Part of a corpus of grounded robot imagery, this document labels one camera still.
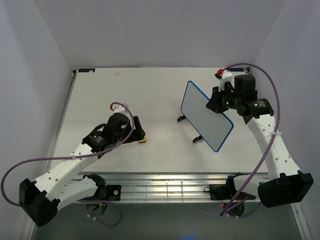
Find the yellow whiteboard eraser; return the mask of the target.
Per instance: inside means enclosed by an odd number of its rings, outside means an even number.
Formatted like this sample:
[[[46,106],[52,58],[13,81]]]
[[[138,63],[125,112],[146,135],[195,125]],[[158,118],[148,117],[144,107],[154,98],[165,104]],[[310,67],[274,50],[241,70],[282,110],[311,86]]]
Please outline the yellow whiteboard eraser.
[[[144,137],[142,140],[139,140],[139,143],[145,143],[147,141],[147,139]]]

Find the blue framed small whiteboard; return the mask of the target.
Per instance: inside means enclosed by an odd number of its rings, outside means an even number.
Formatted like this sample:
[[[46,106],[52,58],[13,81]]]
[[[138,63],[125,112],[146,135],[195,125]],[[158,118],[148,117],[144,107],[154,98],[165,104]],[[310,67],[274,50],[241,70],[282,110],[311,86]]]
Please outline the blue framed small whiteboard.
[[[206,107],[210,98],[191,80],[186,84],[180,111],[202,139],[218,152],[234,128],[224,113],[215,113]]]

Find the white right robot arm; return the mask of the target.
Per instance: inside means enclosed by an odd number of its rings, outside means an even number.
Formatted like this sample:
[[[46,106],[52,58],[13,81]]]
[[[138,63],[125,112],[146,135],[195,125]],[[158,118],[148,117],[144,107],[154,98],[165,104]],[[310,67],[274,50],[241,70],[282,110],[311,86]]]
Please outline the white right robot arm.
[[[220,83],[212,89],[206,108],[216,114],[236,110],[255,137],[268,174],[267,181],[248,173],[231,174],[217,193],[231,200],[242,194],[250,199],[259,198],[266,208],[301,202],[314,179],[310,173],[302,172],[290,156],[277,129],[272,106],[267,99],[258,98],[255,77],[233,76],[229,71],[215,76]]]

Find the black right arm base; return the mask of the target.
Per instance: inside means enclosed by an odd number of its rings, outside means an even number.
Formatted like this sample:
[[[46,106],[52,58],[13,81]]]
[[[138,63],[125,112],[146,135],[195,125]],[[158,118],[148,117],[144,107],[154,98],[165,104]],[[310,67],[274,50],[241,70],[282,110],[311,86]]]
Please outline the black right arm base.
[[[210,184],[203,189],[203,192],[209,194],[209,198],[212,201],[231,200],[236,193],[236,191],[228,189],[225,184]],[[240,201],[244,199],[255,200],[256,197],[251,194],[241,192],[235,200]]]

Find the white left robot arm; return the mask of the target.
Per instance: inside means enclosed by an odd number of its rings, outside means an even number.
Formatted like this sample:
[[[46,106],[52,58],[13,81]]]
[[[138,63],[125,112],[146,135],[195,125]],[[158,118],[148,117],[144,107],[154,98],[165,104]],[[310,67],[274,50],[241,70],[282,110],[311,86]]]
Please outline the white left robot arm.
[[[132,143],[145,139],[139,117],[132,120],[124,113],[113,113],[107,123],[96,126],[63,160],[34,181],[23,180],[19,185],[19,205],[38,226],[49,223],[62,208],[78,201],[110,200],[106,181],[96,173],[71,182],[73,177],[104,156],[118,143]]]

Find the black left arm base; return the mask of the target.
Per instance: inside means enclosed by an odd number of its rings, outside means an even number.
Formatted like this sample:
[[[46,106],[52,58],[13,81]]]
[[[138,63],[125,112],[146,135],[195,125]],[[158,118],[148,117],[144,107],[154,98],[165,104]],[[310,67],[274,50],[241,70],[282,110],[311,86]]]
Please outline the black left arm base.
[[[102,200],[105,201],[120,201],[122,193],[121,185],[106,185],[102,195]]]

